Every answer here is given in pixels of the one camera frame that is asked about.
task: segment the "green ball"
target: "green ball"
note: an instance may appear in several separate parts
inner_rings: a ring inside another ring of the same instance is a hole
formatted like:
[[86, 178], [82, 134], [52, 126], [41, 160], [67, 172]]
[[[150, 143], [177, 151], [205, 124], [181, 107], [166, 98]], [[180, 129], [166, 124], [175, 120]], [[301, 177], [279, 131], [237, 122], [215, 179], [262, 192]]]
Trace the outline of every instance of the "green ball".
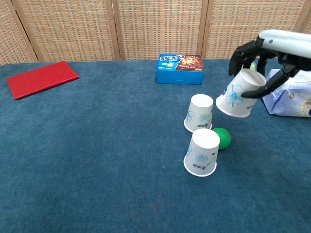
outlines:
[[220, 150], [226, 149], [231, 142], [231, 135], [228, 132], [228, 130], [224, 128], [215, 128], [213, 129], [213, 131], [220, 137], [219, 149]]

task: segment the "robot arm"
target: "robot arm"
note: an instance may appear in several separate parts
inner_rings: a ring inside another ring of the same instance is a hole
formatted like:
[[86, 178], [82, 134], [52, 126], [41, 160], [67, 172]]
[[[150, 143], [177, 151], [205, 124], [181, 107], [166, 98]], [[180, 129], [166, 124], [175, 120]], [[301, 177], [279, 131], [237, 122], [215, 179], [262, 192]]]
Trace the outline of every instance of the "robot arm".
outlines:
[[266, 96], [299, 70], [311, 70], [311, 35], [282, 30], [262, 31], [256, 40], [235, 50], [230, 60], [229, 75], [237, 75], [242, 67], [250, 68], [257, 56], [257, 71], [263, 76], [268, 59], [277, 57], [283, 67], [265, 86], [242, 93], [243, 98], [258, 99]]

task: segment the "paper cup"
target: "paper cup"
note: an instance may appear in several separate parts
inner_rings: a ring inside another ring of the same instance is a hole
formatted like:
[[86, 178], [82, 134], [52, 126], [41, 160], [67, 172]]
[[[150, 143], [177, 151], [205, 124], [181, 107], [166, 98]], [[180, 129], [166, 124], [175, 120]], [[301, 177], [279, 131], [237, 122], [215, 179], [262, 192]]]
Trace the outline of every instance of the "paper cup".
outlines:
[[213, 103], [214, 101], [210, 96], [204, 94], [192, 96], [184, 120], [185, 128], [192, 133], [201, 128], [211, 129]]
[[227, 89], [216, 99], [217, 108], [232, 117], [250, 115], [257, 99], [242, 98], [246, 91], [258, 90], [266, 85], [265, 77], [259, 72], [243, 68], [229, 83]]
[[185, 169], [192, 175], [206, 177], [216, 170], [220, 138], [213, 130], [198, 129], [192, 134]]

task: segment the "upside-down paper cup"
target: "upside-down paper cup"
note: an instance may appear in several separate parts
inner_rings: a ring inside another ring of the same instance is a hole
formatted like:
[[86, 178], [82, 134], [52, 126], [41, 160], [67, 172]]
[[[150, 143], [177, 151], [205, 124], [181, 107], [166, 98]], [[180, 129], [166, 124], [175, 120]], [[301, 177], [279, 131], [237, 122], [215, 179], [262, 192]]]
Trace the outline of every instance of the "upside-down paper cup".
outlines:
[[220, 138], [213, 130], [194, 131], [184, 158], [185, 169], [198, 177], [211, 175], [216, 170], [219, 143]]
[[216, 99], [216, 106], [229, 116], [247, 117], [257, 99], [243, 98], [241, 94], [246, 91], [258, 90], [265, 85], [266, 79], [262, 74], [255, 70], [243, 68]]
[[184, 120], [185, 128], [192, 133], [201, 128], [210, 129], [212, 127], [213, 103], [213, 99], [208, 95], [197, 94], [192, 96]]

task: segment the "snack box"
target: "snack box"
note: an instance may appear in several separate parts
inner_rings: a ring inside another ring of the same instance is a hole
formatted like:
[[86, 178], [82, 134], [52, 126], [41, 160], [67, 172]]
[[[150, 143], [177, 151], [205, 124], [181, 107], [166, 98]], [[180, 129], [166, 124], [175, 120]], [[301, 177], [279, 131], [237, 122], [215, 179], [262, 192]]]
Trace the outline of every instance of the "snack box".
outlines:
[[202, 84], [204, 67], [200, 55], [160, 54], [157, 83]]

